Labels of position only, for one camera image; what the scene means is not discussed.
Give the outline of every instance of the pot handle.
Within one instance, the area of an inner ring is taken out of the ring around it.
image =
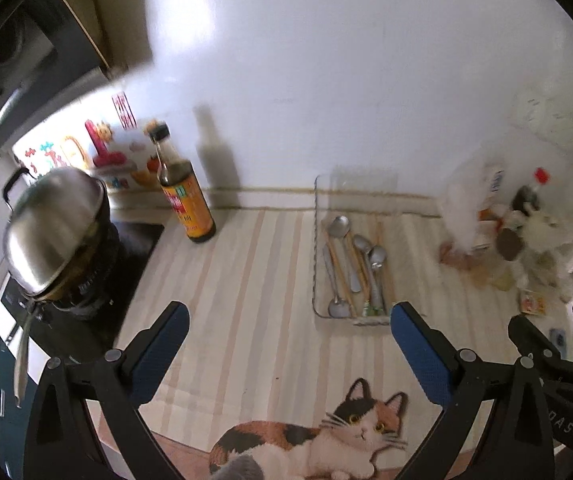
[[[7,180],[7,183],[4,184],[4,187],[2,188],[2,199],[4,200],[4,202],[6,203],[7,206],[9,206],[9,209],[11,211],[13,211],[13,208],[10,206],[10,202],[9,202],[9,191],[11,190],[11,188],[13,186],[15,186],[15,183],[20,179],[20,177],[23,174],[27,174],[30,175],[30,171],[28,170],[28,168],[22,167],[22,168],[17,168],[15,170],[15,173],[13,173],[10,176],[10,179]]]
[[[38,314],[36,301],[32,298],[26,302],[26,319],[22,325],[22,336],[18,345],[18,354],[13,367],[13,394],[15,403],[19,408],[24,400],[26,384],[28,383],[28,340],[31,332],[31,322]]]

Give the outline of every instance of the spoon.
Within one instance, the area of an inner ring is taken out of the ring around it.
[[[369,286],[371,287],[371,305],[376,312],[383,311],[384,308],[382,303],[382,292],[375,282],[373,267],[371,260],[369,259],[369,253],[371,252],[371,249],[374,248],[374,246],[367,238],[364,238],[362,235],[355,235],[353,237],[353,245],[355,245],[356,249],[362,253],[362,256],[364,256],[365,264],[367,264],[367,275],[369,277]]]
[[[382,294],[382,274],[379,272],[382,269],[382,266],[387,259],[387,250],[382,247],[381,245],[374,245],[371,250],[369,251],[369,262],[371,262],[371,269],[374,271],[375,274],[375,283],[377,286],[377,290],[380,294],[380,302],[382,305],[382,311],[378,311],[378,314],[386,314],[385,311],[385,301],[384,295]]]
[[[329,316],[331,317],[350,317],[351,306],[345,300],[340,298],[338,293],[338,282],[335,280],[335,269],[333,268],[333,260],[329,252],[329,246],[323,247],[324,266],[327,268],[329,280],[331,281],[331,290],[333,291],[333,299],[329,303]]]
[[[347,234],[351,230],[351,222],[344,215],[336,216],[333,221],[327,227],[327,232],[333,238],[338,238],[340,244],[344,249],[344,256],[347,261],[347,272],[349,274],[349,286],[351,292],[360,292],[362,290],[360,286],[360,280],[358,278],[358,273],[351,263],[351,258],[349,255],[349,245],[347,243]]]

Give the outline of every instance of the bottle cap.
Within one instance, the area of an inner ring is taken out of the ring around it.
[[[549,179],[551,178],[551,175],[549,175],[549,172],[545,170],[545,168],[537,168],[533,176],[535,176],[537,182],[542,186],[549,182]]]
[[[149,137],[153,142],[160,142],[170,136],[169,126],[166,123],[158,123],[149,130]]]

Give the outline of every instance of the calico cat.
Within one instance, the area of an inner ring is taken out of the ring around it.
[[[399,439],[407,394],[387,402],[371,397],[364,379],[353,383],[335,412],[319,428],[282,422],[253,421],[228,430],[209,457],[214,473],[240,454],[251,455],[265,480],[302,480],[331,476],[332,480],[368,479],[375,474],[374,454],[387,447],[404,449]]]

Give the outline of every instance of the plastic bag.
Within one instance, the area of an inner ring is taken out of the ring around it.
[[[479,213],[491,204],[500,186],[501,167],[499,161],[482,157],[465,162],[438,197],[438,209],[453,237],[452,251],[471,254],[480,245]]]

